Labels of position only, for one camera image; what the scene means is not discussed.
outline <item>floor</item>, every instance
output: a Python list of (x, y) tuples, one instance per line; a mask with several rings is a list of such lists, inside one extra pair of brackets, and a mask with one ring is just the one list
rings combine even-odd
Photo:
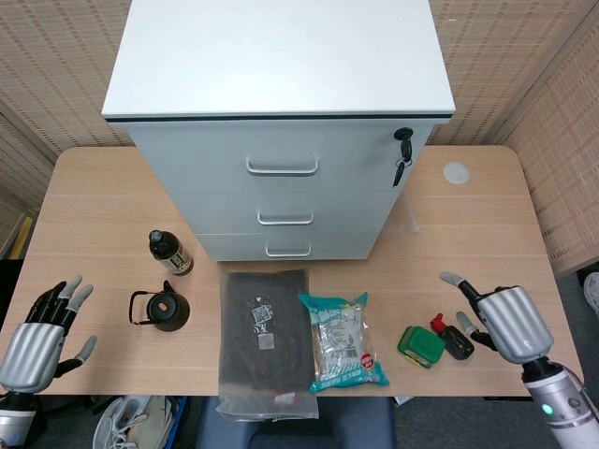
[[(584, 370), (585, 382), (599, 404), (599, 321), (582, 296), (576, 275), (558, 281), (563, 306)], [(193, 449), (199, 398), (183, 427), (179, 448)], [(34, 449), (92, 447), (99, 416), (91, 411), (54, 418)], [(415, 398), (396, 411), (398, 449), (559, 449), (532, 402), (485, 401), (482, 398)]]

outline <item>red and black object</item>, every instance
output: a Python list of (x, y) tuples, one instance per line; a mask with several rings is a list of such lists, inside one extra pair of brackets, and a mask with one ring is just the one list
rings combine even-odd
[(447, 351), (458, 360), (465, 360), (475, 351), (475, 346), (454, 326), (443, 322), (443, 314), (438, 313), (431, 321), (431, 329), (446, 343)]

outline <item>teal snack package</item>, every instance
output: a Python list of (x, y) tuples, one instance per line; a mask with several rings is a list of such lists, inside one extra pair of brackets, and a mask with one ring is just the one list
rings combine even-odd
[(312, 325), (315, 366), (312, 393), (366, 382), (389, 385), (368, 342), (363, 319), (367, 293), (353, 301), (305, 294), (299, 295), (299, 300), (308, 309)]

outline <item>cabinet top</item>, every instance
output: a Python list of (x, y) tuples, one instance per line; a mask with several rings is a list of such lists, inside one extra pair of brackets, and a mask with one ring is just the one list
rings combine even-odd
[(443, 122), (454, 109), (427, 0), (134, 0), (102, 114)]

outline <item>silver robotic hand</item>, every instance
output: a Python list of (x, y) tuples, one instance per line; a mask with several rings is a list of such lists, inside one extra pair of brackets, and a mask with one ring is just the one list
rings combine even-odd
[(480, 332), (463, 311), (458, 312), (472, 340), (522, 366), (522, 381), (560, 446), (599, 449), (597, 411), (576, 374), (547, 358), (553, 337), (526, 290), (497, 287), (481, 295), (457, 274), (443, 272), (439, 277), (461, 290), (489, 331)]
[(52, 379), (83, 365), (95, 348), (92, 336), (77, 355), (59, 362), (79, 308), (94, 290), (86, 285), (75, 294), (80, 283), (81, 276), (76, 276), (43, 293), (12, 336), (0, 366), (0, 384), (7, 390), (0, 400), (0, 445), (25, 443), (36, 416), (33, 395), (48, 388)]

